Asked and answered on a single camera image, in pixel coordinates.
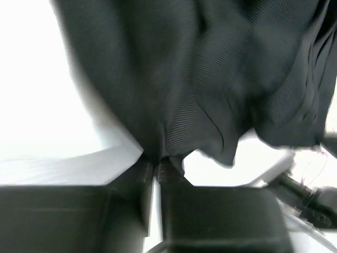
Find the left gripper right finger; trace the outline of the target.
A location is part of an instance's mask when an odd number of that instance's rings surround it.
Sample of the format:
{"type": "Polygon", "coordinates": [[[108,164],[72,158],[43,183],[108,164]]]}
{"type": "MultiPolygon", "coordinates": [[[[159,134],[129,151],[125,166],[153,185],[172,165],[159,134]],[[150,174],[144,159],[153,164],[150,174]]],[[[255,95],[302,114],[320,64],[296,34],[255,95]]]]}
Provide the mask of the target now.
{"type": "Polygon", "coordinates": [[[192,185],[157,167],[164,252],[293,252],[281,207],[264,188],[192,185]]]}

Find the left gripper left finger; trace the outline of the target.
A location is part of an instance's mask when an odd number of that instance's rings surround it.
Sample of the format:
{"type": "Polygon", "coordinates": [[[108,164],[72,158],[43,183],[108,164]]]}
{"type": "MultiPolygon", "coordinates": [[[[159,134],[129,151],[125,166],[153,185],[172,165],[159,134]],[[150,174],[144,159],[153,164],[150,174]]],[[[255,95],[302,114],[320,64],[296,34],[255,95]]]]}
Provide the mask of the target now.
{"type": "Polygon", "coordinates": [[[106,186],[2,186],[1,252],[142,252],[153,165],[106,186]]]}

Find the black pleated skirt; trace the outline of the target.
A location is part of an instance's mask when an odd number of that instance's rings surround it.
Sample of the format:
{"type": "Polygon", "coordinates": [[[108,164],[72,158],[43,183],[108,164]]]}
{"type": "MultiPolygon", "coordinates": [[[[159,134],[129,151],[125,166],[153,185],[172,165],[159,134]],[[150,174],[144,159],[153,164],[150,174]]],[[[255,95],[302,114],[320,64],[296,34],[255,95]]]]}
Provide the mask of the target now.
{"type": "Polygon", "coordinates": [[[255,130],[322,142],[336,79],[336,1],[55,1],[90,84],[154,162],[232,165],[255,130]]]}

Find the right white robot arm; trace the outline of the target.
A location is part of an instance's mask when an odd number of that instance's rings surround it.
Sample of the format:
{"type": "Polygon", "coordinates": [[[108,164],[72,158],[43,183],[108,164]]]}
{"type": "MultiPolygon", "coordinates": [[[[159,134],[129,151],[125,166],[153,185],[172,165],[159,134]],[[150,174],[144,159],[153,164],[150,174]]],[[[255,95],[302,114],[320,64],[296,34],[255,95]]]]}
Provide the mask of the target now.
{"type": "Polygon", "coordinates": [[[293,165],[268,185],[300,219],[319,230],[336,230],[336,187],[313,184],[329,156],[336,158],[336,134],[325,136],[319,147],[297,152],[293,165]]]}

